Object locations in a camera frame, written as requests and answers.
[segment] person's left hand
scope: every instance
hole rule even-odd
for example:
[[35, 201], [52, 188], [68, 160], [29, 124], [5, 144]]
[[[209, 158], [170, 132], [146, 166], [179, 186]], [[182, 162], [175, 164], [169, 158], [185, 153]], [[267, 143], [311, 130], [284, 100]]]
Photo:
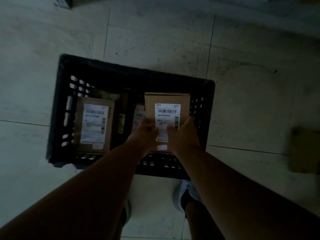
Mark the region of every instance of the person's left hand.
[[128, 137], [126, 143], [140, 149], [143, 154], [142, 157], [145, 157], [150, 151], [157, 150], [156, 138], [158, 133], [159, 128], [154, 127], [154, 125], [147, 125], [146, 117], [144, 117], [137, 130]]

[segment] sneaker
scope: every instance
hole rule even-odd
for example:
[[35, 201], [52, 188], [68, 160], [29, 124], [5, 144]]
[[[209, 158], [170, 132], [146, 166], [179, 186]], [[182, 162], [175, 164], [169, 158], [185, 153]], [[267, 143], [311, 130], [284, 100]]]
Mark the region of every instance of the sneaker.
[[191, 181], [183, 180], [174, 189], [173, 204], [178, 210], [184, 212], [186, 205], [190, 201], [198, 201], [202, 203], [202, 200], [193, 183]]
[[127, 224], [130, 217], [131, 217], [131, 204], [128, 198], [126, 198], [124, 202], [124, 206], [122, 208], [121, 215], [120, 215], [120, 222], [122, 222], [123, 226]]

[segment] tiled floor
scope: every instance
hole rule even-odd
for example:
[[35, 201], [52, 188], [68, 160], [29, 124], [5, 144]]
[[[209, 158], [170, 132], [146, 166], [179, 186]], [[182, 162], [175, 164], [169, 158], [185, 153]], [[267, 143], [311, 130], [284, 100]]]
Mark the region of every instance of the tiled floor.
[[[167, 5], [0, 0], [0, 226], [75, 175], [45, 160], [58, 56], [216, 82], [207, 151], [320, 216], [320, 179], [292, 173], [290, 128], [320, 129], [320, 43]], [[172, 204], [178, 180], [135, 175], [123, 239], [190, 239]]]

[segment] person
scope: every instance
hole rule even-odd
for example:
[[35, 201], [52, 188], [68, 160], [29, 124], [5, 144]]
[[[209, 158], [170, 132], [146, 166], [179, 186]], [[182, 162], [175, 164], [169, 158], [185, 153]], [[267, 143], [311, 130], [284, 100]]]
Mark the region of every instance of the person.
[[[205, 152], [192, 117], [167, 132], [169, 149], [192, 181], [181, 182], [173, 198], [193, 240], [319, 238], [316, 215]], [[120, 239], [135, 167], [155, 150], [157, 135], [143, 119], [123, 145], [3, 226], [0, 239]]]

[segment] black plastic crate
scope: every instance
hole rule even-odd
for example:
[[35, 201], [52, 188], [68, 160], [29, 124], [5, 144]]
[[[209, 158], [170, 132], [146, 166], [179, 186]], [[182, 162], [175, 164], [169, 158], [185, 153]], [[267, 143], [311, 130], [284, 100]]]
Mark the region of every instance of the black plastic crate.
[[[92, 87], [108, 92], [190, 93], [190, 114], [198, 137], [206, 148], [215, 83], [211, 80], [110, 64], [72, 55], [60, 56], [47, 145], [47, 160], [55, 167], [74, 164], [84, 169], [101, 155], [83, 154], [72, 146], [77, 98], [90, 97]], [[153, 153], [144, 157], [136, 174], [189, 179], [178, 159], [171, 154]]]

